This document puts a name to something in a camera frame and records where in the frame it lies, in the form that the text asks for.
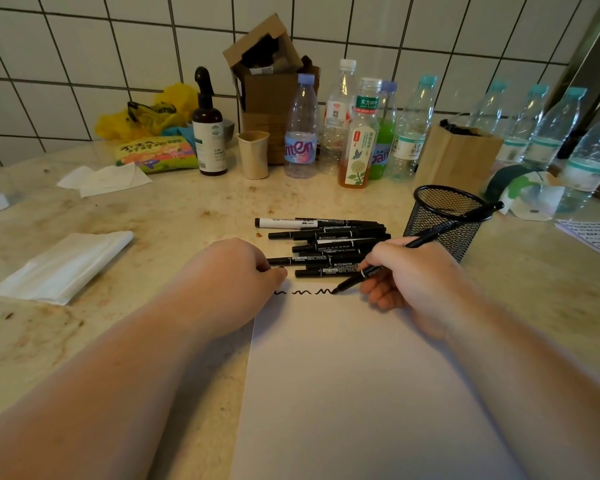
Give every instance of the countertop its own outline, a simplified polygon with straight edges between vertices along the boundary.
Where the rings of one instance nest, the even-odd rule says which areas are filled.
[[[269,230],[255,228],[255,217],[374,220],[400,236],[413,206],[409,184],[380,180],[350,190],[335,177],[294,180],[279,167],[264,180],[247,180],[235,158],[221,177],[163,173],[151,175],[152,184],[85,199],[56,187],[80,164],[111,164],[112,154],[108,143],[88,143],[0,169],[0,184],[16,193],[0,212],[0,282],[69,233],[135,235],[69,306],[0,298],[0,411],[148,300],[207,244],[239,236],[268,257],[289,255],[290,243],[268,241]],[[576,220],[600,221],[600,201],[592,200]],[[600,377],[599,254],[552,223],[496,215],[481,227],[463,266]],[[229,477],[250,338],[251,325],[211,344],[189,368],[151,478]]]

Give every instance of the black mesh pen holder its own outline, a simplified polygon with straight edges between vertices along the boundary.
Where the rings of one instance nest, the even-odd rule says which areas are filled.
[[[465,221],[464,225],[444,233],[438,238],[438,242],[456,261],[462,261],[473,236],[480,229],[480,224],[491,217],[489,215],[485,219],[475,221],[462,217],[462,215],[485,205],[485,202],[469,192],[444,185],[423,185],[415,190],[413,197],[416,203],[402,235],[417,235],[440,224]]]

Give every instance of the water bottle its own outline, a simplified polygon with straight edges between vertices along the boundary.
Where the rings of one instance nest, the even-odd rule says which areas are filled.
[[[363,189],[369,179],[371,151],[380,125],[376,117],[382,80],[363,77],[356,96],[356,108],[349,125],[347,149],[340,159],[338,183],[348,189]]]
[[[580,99],[586,92],[586,88],[568,88],[560,102],[546,113],[522,155],[527,167],[533,170],[549,168],[578,120]]]
[[[565,189],[557,213],[564,217],[583,207],[600,185],[600,121],[577,144],[558,180]]]
[[[496,126],[502,115],[502,94],[507,88],[503,80],[495,79],[489,86],[487,94],[476,104],[469,114],[467,126],[478,128],[487,133],[496,131]]]
[[[347,144],[356,81],[353,72],[356,62],[340,60],[338,80],[329,91],[329,100],[324,110],[322,135],[320,138],[320,170],[329,175],[338,172],[338,162]]]
[[[395,108],[395,92],[398,83],[392,80],[382,81],[382,92],[378,104],[378,120],[380,129],[376,138],[374,151],[371,153],[371,169],[369,178],[378,180],[382,178],[386,163],[389,160],[389,151],[393,143],[395,133],[395,119],[398,111]]]
[[[298,74],[300,87],[285,135],[285,173],[292,178],[309,178],[316,173],[318,97],[313,90],[314,80],[313,74]]]
[[[431,126],[433,86],[437,79],[436,75],[423,75],[402,110],[384,171],[391,180],[406,182],[413,178],[422,144]]]
[[[531,135],[542,119],[544,96],[548,90],[549,86],[545,84],[536,84],[529,90],[524,107],[517,113],[516,117],[509,119],[500,135],[504,143],[496,156],[497,162],[514,164],[522,161],[522,153],[524,153]]]

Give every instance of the beige cup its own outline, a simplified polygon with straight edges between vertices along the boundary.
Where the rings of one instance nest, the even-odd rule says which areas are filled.
[[[238,135],[242,172],[250,180],[260,180],[269,176],[267,146],[269,133],[266,131],[245,131]]]

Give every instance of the bottle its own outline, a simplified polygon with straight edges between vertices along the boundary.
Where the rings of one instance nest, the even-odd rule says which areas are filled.
[[[198,166],[202,175],[216,176],[226,173],[224,157],[224,126],[222,113],[214,108],[214,89],[209,71],[198,67],[194,79],[200,88],[198,108],[191,117],[196,141]]]
[[[285,173],[292,178],[315,175],[318,145],[318,97],[313,90],[313,74],[298,74],[298,91],[285,135]]]
[[[558,180],[565,187],[558,215],[582,208],[596,191],[600,185],[600,121],[577,144]]]
[[[382,81],[382,93],[380,94],[380,103],[378,108],[378,120],[380,129],[376,138],[374,151],[371,153],[371,170],[369,178],[378,180],[382,178],[386,163],[389,160],[389,151],[393,142],[395,133],[395,120],[398,111],[395,108],[395,92],[398,90],[398,83],[392,80]]]
[[[534,170],[549,168],[578,120],[580,99],[586,92],[586,88],[568,88],[560,102],[546,113],[522,156],[527,167]]]
[[[344,188],[362,189],[367,186],[371,151],[380,128],[376,117],[380,88],[380,79],[360,79],[356,108],[347,135],[347,147],[338,168],[338,183]]]
[[[355,70],[355,61],[340,59],[338,80],[329,91],[329,100],[324,110],[320,138],[320,171],[328,175],[338,172],[338,162],[347,144],[346,139],[356,91],[356,82],[353,77]]]
[[[433,117],[433,86],[438,76],[423,75],[398,120],[385,176],[397,182],[413,178]]]
[[[496,131],[496,126],[502,115],[502,94],[507,88],[503,80],[494,79],[487,94],[476,104],[469,114],[467,126],[478,128],[487,133]]]
[[[496,156],[496,161],[507,164],[520,163],[531,135],[542,119],[544,112],[544,96],[549,86],[536,84],[528,94],[525,106],[516,117],[509,119],[504,131],[500,134],[504,143]]]

